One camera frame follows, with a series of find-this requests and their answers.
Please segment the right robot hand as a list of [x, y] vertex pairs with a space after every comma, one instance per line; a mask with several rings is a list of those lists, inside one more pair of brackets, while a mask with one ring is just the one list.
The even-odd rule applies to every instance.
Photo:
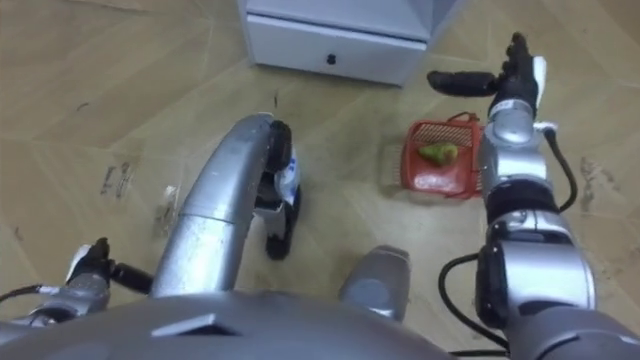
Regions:
[[505, 54], [507, 59], [497, 75], [485, 71], [433, 70], [426, 79], [433, 90], [445, 96], [493, 97], [491, 107], [506, 100], [523, 101], [536, 117], [539, 85], [534, 77], [534, 56], [526, 37], [514, 32]]

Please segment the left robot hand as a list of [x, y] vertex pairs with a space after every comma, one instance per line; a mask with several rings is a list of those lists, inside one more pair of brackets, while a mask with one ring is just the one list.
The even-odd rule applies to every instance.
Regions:
[[131, 291], [145, 295], [150, 293], [154, 280], [146, 271], [112, 259], [106, 237], [78, 249], [71, 261], [65, 283], [70, 284], [73, 279], [83, 274], [98, 275], [107, 285], [115, 281]]

